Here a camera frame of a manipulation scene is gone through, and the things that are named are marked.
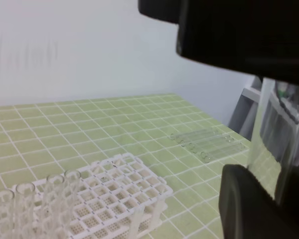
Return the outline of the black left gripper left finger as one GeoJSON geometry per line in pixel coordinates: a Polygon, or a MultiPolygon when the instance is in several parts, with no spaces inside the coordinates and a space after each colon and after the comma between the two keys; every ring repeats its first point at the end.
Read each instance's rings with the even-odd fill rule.
{"type": "Polygon", "coordinates": [[[226,239],[299,239],[299,224],[241,165],[223,167],[218,205],[226,239]]]}

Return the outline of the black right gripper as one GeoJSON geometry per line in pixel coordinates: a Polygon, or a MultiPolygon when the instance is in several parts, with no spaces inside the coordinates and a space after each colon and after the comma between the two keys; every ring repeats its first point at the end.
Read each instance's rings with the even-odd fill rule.
{"type": "Polygon", "coordinates": [[[299,85],[299,0],[140,0],[189,60],[299,85]]]}

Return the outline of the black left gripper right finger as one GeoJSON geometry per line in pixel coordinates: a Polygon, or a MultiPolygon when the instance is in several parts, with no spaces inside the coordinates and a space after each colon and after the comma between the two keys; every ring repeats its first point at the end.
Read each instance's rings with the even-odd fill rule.
{"type": "Polygon", "coordinates": [[[299,167],[282,167],[279,173],[275,201],[291,219],[299,224],[299,167]]]}

